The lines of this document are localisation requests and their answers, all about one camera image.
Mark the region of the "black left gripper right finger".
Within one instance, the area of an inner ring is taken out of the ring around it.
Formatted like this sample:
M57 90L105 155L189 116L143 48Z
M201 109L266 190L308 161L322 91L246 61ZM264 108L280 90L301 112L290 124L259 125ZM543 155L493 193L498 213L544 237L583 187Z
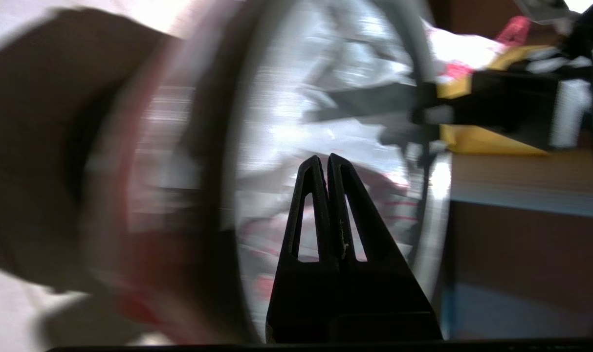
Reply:
M441 341L434 310L355 168L331 154L327 174L340 276L332 341Z

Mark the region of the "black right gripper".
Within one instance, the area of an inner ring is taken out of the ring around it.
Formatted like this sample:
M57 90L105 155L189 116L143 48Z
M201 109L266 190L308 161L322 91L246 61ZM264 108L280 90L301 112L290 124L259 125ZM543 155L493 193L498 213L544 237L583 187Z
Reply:
M538 149L548 149L558 79L550 74L476 71L471 76L471 124L493 130ZM305 88L317 106L319 122L381 114L415 113L426 107L426 87L390 83L328 91ZM385 125L378 141L403 149L416 143L428 149L440 139L439 125Z

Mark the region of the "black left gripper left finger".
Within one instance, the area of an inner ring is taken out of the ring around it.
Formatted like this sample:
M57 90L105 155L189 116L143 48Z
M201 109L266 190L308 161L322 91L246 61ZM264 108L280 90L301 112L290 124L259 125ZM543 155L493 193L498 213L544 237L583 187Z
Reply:
M305 200L312 196L318 260L299 260ZM266 314L271 344L324 343L337 311L339 260L333 243L329 197L321 159L301 163L288 212L278 267Z

